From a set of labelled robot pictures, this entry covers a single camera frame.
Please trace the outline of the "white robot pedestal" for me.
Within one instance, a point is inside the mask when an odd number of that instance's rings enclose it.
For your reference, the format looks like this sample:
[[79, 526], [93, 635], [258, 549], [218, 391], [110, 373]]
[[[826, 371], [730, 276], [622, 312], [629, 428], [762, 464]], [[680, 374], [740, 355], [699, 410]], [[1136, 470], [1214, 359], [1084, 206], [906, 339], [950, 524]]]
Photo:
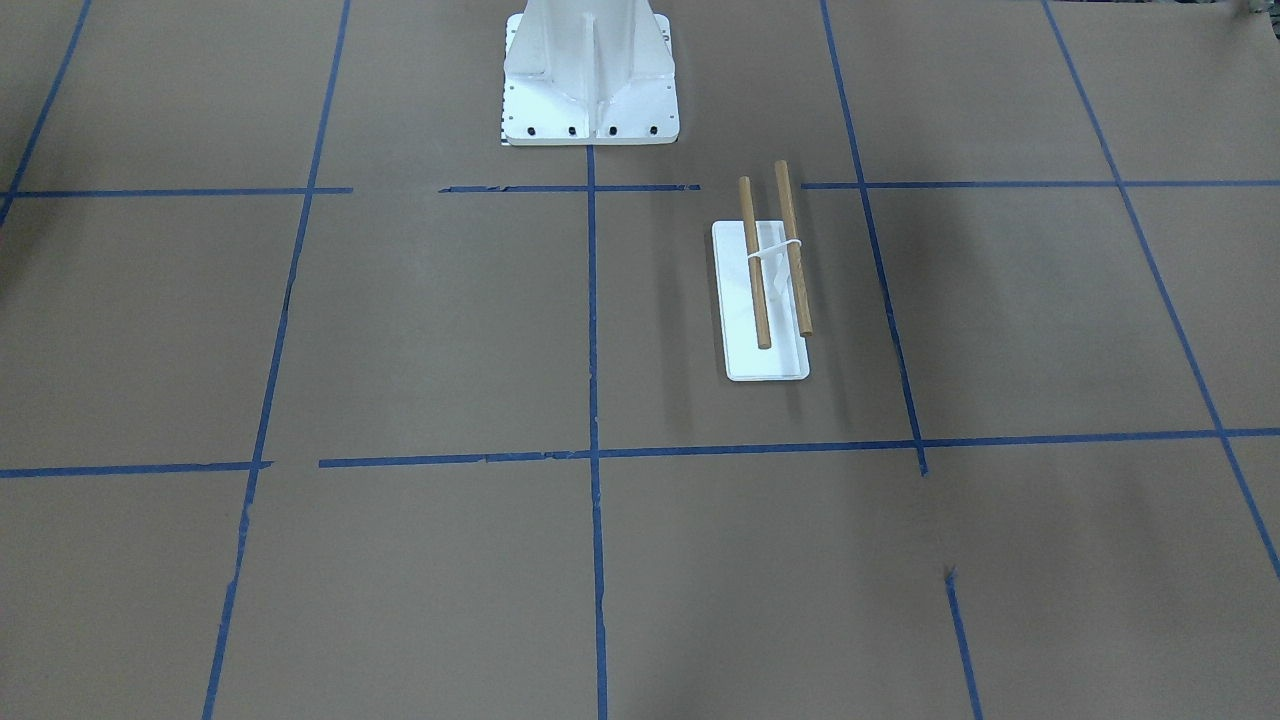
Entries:
[[672, 28], [649, 1], [529, 1], [504, 40], [502, 143], [678, 141]]

